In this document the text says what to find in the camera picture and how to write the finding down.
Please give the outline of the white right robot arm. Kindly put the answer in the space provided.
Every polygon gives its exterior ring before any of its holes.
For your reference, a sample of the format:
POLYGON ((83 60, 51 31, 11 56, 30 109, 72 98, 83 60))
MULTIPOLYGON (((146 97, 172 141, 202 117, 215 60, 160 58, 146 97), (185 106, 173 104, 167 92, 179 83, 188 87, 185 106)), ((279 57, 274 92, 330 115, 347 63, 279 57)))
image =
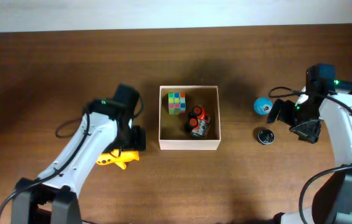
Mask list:
POLYGON ((273 95, 268 123, 282 121, 301 141, 316 143, 324 123, 335 167, 303 186, 298 212, 278 213, 273 223, 352 223, 352 82, 335 77, 333 65, 318 63, 306 71, 306 84, 286 95, 273 95))

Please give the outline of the colourful puzzle cube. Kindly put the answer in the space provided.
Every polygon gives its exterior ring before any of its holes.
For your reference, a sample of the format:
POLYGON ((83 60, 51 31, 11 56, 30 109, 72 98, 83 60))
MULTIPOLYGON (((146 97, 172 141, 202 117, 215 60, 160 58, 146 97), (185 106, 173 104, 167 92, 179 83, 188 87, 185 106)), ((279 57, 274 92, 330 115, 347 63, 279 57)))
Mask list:
POLYGON ((168 93, 168 113, 184 114, 186 112, 185 93, 168 93))

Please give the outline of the yellow toy figure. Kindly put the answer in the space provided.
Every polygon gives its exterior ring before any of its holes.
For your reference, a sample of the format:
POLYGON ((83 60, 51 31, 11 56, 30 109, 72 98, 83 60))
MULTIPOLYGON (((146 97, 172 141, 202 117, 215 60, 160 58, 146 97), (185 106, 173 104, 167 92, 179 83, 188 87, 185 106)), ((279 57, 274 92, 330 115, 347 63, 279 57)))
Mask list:
POLYGON ((122 170, 125 170, 128 162, 138 160, 140 160, 138 151, 121 151, 119 149, 114 149, 112 152, 100 154, 96 163, 100 166, 115 164, 122 170))

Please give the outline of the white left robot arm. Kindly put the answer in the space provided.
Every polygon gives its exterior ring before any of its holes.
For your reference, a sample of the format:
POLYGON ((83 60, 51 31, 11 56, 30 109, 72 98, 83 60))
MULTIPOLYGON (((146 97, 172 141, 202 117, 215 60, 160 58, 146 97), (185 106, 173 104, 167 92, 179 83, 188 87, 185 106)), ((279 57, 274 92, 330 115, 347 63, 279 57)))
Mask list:
POLYGON ((11 223, 83 223, 78 196, 95 165, 121 169, 139 160, 145 130, 133 125, 140 94, 118 85, 113 98, 92 100, 80 125, 51 165, 35 180, 22 178, 8 201, 11 223))

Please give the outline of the red toy monster truck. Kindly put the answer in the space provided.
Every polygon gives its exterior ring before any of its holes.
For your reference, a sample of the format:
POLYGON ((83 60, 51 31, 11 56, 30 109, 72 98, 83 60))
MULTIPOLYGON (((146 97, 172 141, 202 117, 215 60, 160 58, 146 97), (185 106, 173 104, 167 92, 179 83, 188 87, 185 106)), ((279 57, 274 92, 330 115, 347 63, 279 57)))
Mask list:
POLYGON ((211 125, 211 117, 202 105, 196 105, 188 114, 185 130, 194 138, 206 139, 211 125))

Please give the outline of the white cardboard box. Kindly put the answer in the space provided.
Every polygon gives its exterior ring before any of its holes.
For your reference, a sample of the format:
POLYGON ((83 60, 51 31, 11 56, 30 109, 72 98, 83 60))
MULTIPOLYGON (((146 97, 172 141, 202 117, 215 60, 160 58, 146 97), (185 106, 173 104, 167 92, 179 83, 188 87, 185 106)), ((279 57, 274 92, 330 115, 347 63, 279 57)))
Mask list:
POLYGON ((217 150, 221 142, 219 91, 217 86, 160 86, 159 88, 159 148, 162 150, 217 150), (168 95, 186 94, 186 114, 169 114, 168 95), (185 130, 188 113, 202 105, 211 116, 206 139, 196 139, 185 130))

